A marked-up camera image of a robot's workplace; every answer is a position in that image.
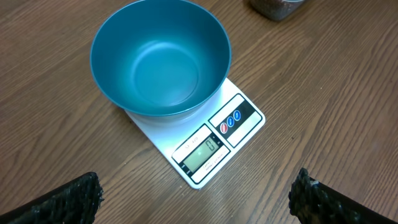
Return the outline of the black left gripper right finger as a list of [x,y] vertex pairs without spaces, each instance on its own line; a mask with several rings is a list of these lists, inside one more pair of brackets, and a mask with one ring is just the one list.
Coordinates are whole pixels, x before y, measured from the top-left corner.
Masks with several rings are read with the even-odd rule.
[[289,209],[304,224],[397,224],[313,179],[305,168],[291,186]]

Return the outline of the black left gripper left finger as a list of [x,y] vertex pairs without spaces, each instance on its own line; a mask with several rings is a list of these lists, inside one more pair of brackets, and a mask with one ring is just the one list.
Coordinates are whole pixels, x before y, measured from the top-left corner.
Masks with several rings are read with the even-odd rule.
[[92,224],[103,200],[99,177],[87,172],[1,215],[1,223]]

